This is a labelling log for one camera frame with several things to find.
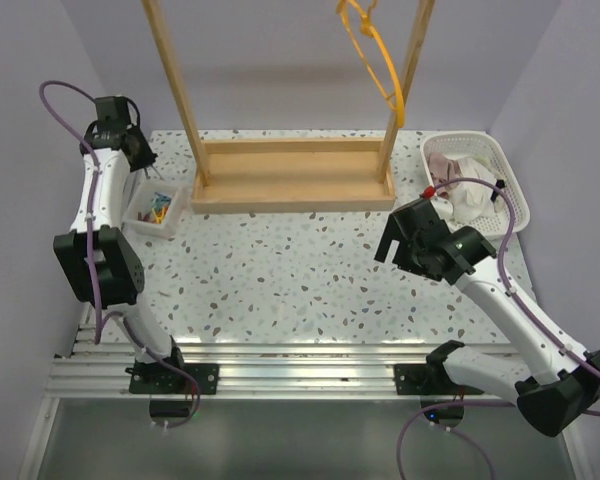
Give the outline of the orange plastic hanger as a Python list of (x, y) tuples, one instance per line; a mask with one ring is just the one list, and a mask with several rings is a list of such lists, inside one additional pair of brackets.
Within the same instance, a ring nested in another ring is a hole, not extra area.
[(377, 1), (340, 0), (338, 15), (353, 48), (389, 110), (396, 116), (397, 126), (404, 126), (405, 101), (396, 66), (373, 21)]

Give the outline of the white underwear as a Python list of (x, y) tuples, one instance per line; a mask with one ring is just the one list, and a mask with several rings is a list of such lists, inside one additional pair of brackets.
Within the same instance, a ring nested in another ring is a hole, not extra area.
[[(453, 160), (452, 165), (454, 174), (451, 179), (474, 178), (491, 185), (498, 180), (490, 167), (472, 157)], [(463, 181), (448, 186), (447, 193), (453, 206), (453, 218), (459, 223), (468, 224), (479, 217), (492, 218), (496, 215), (490, 187)]]

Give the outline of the purple clothespin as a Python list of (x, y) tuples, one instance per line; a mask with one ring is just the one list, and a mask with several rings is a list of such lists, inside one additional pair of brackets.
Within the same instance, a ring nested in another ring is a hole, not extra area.
[(151, 180), (151, 179), (158, 179), (161, 181), (164, 180), (163, 175), (157, 170), (157, 168), (154, 165), (149, 165), (147, 167), (144, 167), (143, 172), (144, 172), (144, 177), (147, 180)]

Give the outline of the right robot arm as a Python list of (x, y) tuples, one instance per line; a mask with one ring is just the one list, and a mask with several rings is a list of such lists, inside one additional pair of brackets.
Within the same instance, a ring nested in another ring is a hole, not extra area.
[(442, 395), (466, 387), (517, 407), (538, 432), (555, 437), (600, 399), (600, 349), (589, 350), (519, 289), (494, 246), (476, 229), (451, 231), (421, 198), (387, 218), (375, 259), (446, 282), (473, 301), (515, 347), (513, 362), (450, 340), (413, 374), (397, 366), (397, 390)]

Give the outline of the yellow clothespin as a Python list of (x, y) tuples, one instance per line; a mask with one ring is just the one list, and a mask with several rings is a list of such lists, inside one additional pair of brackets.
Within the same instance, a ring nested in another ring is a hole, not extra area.
[(160, 210), (156, 210), (156, 209), (152, 209), (148, 214), (147, 214), (147, 221), (149, 223), (152, 224), (162, 224), (165, 220), (166, 217), (166, 213), (167, 213), (167, 208), (163, 207)]

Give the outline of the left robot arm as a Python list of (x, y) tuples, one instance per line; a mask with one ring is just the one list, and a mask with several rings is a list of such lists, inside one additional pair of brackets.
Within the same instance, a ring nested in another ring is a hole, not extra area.
[(85, 174), (79, 208), (68, 232), (55, 236), (53, 251), (76, 298), (93, 307), (96, 331), (113, 320), (132, 345), (131, 393), (214, 395), (218, 365), (186, 362), (159, 325), (144, 296), (144, 266), (121, 229), (127, 178), (156, 160), (131, 117), (137, 107), (123, 96), (97, 97), (94, 104), (96, 118), (79, 138)]

